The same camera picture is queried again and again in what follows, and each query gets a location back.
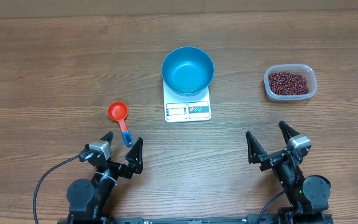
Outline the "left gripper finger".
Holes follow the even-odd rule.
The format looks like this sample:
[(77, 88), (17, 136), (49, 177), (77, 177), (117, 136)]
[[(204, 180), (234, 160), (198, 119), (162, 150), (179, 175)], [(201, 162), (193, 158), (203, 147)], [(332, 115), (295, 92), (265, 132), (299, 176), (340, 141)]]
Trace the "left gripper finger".
[(128, 162), (129, 169), (132, 173), (141, 174), (143, 171), (143, 139), (138, 138), (130, 151), (126, 154), (125, 159)]
[(107, 134), (105, 134), (100, 141), (104, 141), (107, 142), (109, 145), (111, 145), (113, 140), (113, 133), (111, 131), (109, 131)]

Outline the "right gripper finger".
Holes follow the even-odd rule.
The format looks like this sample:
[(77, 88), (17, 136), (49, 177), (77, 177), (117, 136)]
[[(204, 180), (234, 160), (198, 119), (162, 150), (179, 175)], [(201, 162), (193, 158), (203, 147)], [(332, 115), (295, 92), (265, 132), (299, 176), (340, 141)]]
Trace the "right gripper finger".
[(248, 161), (250, 164), (260, 163), (260, 159), (266, 156), (266, 152), (250, 131), (246, 132), (248, 146)]
[(280, 121), (278, 127), (280, 128), (283, 134), (283, 138), (286, 144), (288, 144), (291, 141), (292, 137), (300, 135), (298, 131), (295, 131), (284, 121)]

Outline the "red measuring scoop blue handle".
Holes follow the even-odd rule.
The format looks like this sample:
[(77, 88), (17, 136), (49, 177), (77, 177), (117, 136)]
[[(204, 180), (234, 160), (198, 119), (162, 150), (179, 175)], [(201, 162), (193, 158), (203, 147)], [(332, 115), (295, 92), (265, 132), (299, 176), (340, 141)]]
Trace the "red measuring scoop blue handle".
[(131, 147), (133, 146), (133, 140), (125, 123), (128, 111), (127, 105), (122, 101), (114, 101), (108, 107), (108, 116), (119, 124), (125, 145)]

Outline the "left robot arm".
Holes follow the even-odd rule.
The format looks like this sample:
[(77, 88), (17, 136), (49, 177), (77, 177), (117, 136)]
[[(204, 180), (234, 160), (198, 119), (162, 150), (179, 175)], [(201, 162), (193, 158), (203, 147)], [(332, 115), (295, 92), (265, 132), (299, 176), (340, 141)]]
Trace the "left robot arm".
[(70, 204), (66, 223), (118, 223), (113, 215), (105, 213), (109, 197), (118, 178), (131, 179), (143, 170), (143, 139), (138, 138), (126, 154), (127, 164), (113, 162), (111, 143), (113, 133), (86, 144), (79, 154), (81, 162), (88, 162), (96, 171), (92, 179), (78, 179), (67, 190)]

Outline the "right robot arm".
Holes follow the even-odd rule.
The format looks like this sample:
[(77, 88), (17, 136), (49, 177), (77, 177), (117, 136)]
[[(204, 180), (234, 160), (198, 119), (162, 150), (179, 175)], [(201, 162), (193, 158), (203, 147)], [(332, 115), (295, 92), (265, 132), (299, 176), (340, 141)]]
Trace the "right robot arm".
[[(311, 140), (295, 131), (286, 122), (278, 124), (286, 146), (281, 151), (268, 154), (251, 132), (246, 132), (248, 161), (259, 164), (261, 171), (272, 170), (283, 190), (270, 199), (258, 215), (248, 215), (256, 223), (332, 223), (329, 208), (331, 193), (330, 181), (321, 175), (305, 177), (299, 165), (311, 149)], [(285, 195), (290, 203), (276, 214), (266, 214), (266, 210), (278, 198)]]

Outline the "white digital kitchen scale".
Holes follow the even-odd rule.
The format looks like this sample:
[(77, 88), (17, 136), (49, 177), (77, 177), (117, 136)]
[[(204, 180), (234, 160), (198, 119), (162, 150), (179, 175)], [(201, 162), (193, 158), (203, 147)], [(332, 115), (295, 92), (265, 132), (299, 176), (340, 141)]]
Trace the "white digital kitchen scale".
[(181, 96), (163, 83), (164, 119), (167, 123), (208, 121), (211, 119), (209, 88), (194, 96)]

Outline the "blue metal bowl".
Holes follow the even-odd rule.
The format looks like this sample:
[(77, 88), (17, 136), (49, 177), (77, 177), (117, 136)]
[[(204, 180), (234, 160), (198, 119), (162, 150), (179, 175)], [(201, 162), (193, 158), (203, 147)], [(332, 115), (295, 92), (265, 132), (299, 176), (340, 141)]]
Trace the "blue metal bowl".
[(170, 52), (162, 63), (164, 83), (181, 96), (195, 96), (207, 89), (214, 78), (211, 57), (196, 47), (180, 47)]

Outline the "red adzuki beans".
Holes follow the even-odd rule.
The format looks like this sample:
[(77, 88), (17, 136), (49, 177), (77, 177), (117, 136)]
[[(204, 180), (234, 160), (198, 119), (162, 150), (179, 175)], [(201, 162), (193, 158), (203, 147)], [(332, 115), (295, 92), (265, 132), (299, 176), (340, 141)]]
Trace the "red adzuki beans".
[(306, 78), (298, 73), (270, 73), (268, 84), (276, 95), (305, 95), (309, 93)]

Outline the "clear plastic bean container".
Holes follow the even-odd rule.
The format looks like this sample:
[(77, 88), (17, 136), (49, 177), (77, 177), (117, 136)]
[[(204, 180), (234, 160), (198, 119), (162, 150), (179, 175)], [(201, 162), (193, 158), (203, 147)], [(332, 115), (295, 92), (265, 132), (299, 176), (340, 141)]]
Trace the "clear plastic bean container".
[(311, 98), (318, 89), (314, 70), (305, 64), (270, 67), (264, 75), (264, 87), (271, 101), (298, 101)]

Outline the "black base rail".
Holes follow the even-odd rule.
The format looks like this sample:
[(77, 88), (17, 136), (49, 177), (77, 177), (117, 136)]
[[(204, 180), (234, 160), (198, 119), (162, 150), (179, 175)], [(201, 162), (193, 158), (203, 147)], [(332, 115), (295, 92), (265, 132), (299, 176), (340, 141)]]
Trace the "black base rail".
[(246, 217), (214, 217), (214, 218), (116, 218), (112, 223), (117, 224), (333, 224), (332, 215), (294, 215), (287, 218), (277, 214), (264, 214), (258, 220), (258, 214), (250, 214)]

